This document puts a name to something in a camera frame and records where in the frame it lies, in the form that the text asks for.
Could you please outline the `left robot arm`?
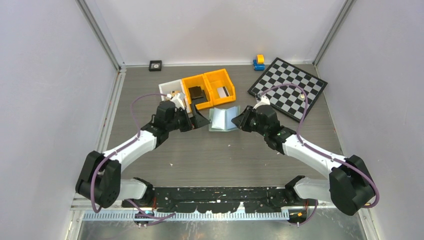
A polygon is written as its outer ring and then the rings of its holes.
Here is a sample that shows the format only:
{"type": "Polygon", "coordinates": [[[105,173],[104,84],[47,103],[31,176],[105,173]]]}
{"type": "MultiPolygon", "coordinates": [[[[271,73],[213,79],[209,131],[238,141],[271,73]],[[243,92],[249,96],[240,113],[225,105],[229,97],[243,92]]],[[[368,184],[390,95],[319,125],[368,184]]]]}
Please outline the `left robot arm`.
{"type": "Polygon", "coordinates": [[[121,145],[105,152],[92,151],[84,161],[75,184],[77,194],[91,201],[94,211],[109,208],[115,201],[130,201],[139,207],[148,207],[154,200],[153,185],[134,177],[122,179],[122,171],[144,154],[164,143],[175,130],[188,132],[209,125],[194,104],[192,112],[171,100],[162,101],[150,122],[121,145]]]}

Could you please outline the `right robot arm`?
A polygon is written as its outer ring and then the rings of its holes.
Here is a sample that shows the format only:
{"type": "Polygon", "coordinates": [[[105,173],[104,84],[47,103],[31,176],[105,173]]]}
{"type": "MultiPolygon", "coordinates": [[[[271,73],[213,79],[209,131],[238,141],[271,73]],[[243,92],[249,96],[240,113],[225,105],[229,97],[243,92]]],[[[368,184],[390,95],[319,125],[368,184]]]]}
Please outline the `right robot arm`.
{"type": "Polygon", "coordinates": [[[308,177],[297,180],[285,192],[291,205],[315,199],[332,203],[345,215],[353,216],[361,208],[372,208],[378,203],[380,193],[360,157],[338,155],[307,141],[281,125],[271,106],[249,105],[231,121],[244,132],[263,136],[272,150],[307,164],[325,177],[324,180],[308,177]]]}

